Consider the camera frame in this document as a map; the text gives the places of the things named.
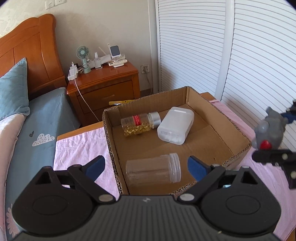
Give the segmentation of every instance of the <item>white louvered door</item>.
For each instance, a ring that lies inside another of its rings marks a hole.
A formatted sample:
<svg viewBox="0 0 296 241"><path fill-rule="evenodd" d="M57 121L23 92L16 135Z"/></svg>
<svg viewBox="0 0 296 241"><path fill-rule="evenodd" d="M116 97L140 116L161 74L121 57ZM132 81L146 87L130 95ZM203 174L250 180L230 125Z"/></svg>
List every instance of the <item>white louvered door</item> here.
<svg viewBox="0 0 296 241"><path fill-rule="evenodd" d="M215 93L225 0L158 0L160 90L191 86Z"/></svg>
<svg viewBox="0 0 296 241"><path fill-rule="evenodd" d="M254 128L267 106L296 98L296 11L285 0L235 0L234 35L222 102ZM296 150L296 125L282 147Z"/></svg>

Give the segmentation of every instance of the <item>wooden bed headboard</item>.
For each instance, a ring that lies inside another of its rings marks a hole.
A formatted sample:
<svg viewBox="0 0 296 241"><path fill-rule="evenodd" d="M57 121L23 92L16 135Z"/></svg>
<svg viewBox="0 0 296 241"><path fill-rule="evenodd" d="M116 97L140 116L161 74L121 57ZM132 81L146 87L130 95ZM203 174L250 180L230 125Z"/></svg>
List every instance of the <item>wooden bed headboard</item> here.
<svg viewBox="0 0 296 241"><path fill-rule="evenodd" d="M55 26L55 17L45 14L23 21L0 38L0 77L26 57L29 99L67 86L57 52Z"/></svg>

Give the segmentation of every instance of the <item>remote control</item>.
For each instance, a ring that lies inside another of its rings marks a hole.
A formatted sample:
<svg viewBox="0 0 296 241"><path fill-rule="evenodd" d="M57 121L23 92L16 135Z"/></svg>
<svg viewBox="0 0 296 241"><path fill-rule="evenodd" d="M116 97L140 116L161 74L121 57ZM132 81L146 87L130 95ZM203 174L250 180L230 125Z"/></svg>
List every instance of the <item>remote control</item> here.
<svg viewBox="0 0 296 241"><path fill-rule="evenodd" d="M125 63L127 63L127 60L126 59L123 59L123 60L115 60L114 62L109 63L109 66L119 67L119 65L120 66L123 66Z"/></svg>

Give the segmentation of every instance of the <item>corrugated cardboard edge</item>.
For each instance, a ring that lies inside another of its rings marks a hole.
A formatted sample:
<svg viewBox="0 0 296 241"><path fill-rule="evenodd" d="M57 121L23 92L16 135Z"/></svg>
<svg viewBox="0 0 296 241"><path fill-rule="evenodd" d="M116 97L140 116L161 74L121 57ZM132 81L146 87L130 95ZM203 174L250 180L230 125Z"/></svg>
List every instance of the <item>corrugated cardboard edge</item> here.
<svg viewBox="0 0 296 241"><path fill-rule="evenodd" d="M183 88L190 88L192 89L194 92L196 92L198 95L200 95L200 93L198 93L195 89L193 89L192 87L190 86L185 86L185 87L182 87L182 88L179 88L179 89L183 89ZM171 91L175 91L175 90L170 90L170 91L163 91L163 92L160 92L160 93L156 93L156 94L153 94L153 95L158 95L158 94L161 94L161 93L164 93L164 92L171 92ZM144 99L144 98L148 98L150 96L145 96L145 97L141 97L139 99ZM224 116L226 116L224 113L222 113L216 106L214 106L215 109L220 112L221 114L223 114ZM111 157L111 161L112 161L112 166L113 166L113 171L114 171L114 175L115 175L115 179L116 179L116 183L117 183L117 188L118 188L118 191L119 191L119 194L123 194L123 190L122 190L122 185L121 185L121 182L118 178L118 171L117 171L117 168L116 168L116 165L115 165L115 161L114 161L114 154L111 150L111 144L110 144L110 140L109 140L109 136L108 136L108 133L107 133L107 128L106 128L106 120L105 120L105 112L107 110L110 110L110 109L116 109L118 108L118 106L114 106L114 107L111 107L111 108L108 108L106 110L104 110L103 112L103 124L104 124L104 130L105 130L105 134L106 134L106 139L107 139L107 145L108 145L108 149L109 149L109 153L110 153L110 157ZM236 129L246 138L248 139L248 137L241 132L241 130L235 125L235 123L228 118L228 116L226 116L226 118L236 127ZM235 156L231 157L230 159L228 159L227 161L225 161L222 166L227 168L227 169L230 169L230 168L233 168L235 167L236 165L238 165L241 160L244 158L244 156L246 155L246 153L248 152L248 150L251 148L252 144L251 144L251 141L249 140L249 145L243 149L241 152L239 152L238 154L236 154ZM174 195L175 197L181 195L182 193L184 193L186 190L188 190L189 188L191 188L192 186L194 186L196 184L196 182L192 182L192 183L188 183L187 185L181 187L180 189L176 190L175 192L171 193L171 195Z"/></svg>

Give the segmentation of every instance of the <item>cardboard box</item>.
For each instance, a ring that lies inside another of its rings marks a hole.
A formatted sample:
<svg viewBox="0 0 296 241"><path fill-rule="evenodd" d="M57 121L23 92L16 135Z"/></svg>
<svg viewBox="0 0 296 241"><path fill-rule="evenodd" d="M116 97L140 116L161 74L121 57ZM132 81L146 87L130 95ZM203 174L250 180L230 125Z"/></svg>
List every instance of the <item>cardboard box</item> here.
<svg viewBox="0 0 296 241"><path fill-rule="evenodd" d="M160 140L157 130L124 137L121 118L158 111L161 119L173 106L194 112L194 123L183 145ZM187 159L193 155L207 164L218 163L235 167L251 147L250 140L209 101L191 87L161 92L128 104L104 111L106 132L119 193L131 195L181 194L195 184L187 169ZM181 163L181 182L144 187L128 187L125 182L125 164L128 160L150 158L177 153Z"/></svg>

